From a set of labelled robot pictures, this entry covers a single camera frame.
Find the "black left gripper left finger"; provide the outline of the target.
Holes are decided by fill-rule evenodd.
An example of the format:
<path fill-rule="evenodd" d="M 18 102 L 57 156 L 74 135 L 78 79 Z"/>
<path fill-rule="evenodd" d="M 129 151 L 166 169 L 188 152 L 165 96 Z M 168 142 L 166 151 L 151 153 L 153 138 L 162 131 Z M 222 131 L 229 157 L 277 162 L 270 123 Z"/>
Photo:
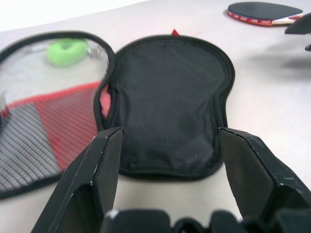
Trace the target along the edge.
<path fill-rule="evenodd" d="M 66 168 L 40 215 L 42 233 L 98 233 L 116 195 L 123 129 L 99 132 Z"/>

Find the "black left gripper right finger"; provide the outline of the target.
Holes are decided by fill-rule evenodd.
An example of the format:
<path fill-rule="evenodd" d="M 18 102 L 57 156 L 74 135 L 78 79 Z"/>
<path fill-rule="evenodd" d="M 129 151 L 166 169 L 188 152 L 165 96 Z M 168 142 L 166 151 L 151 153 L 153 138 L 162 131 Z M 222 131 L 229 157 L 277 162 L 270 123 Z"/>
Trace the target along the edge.
<path fill-rule="evenodd" d="M 257 136 L 220 128 L 229 185 L 243 217 L 272 221 L 281 209 L 309 209 L 311 192 Z"/>

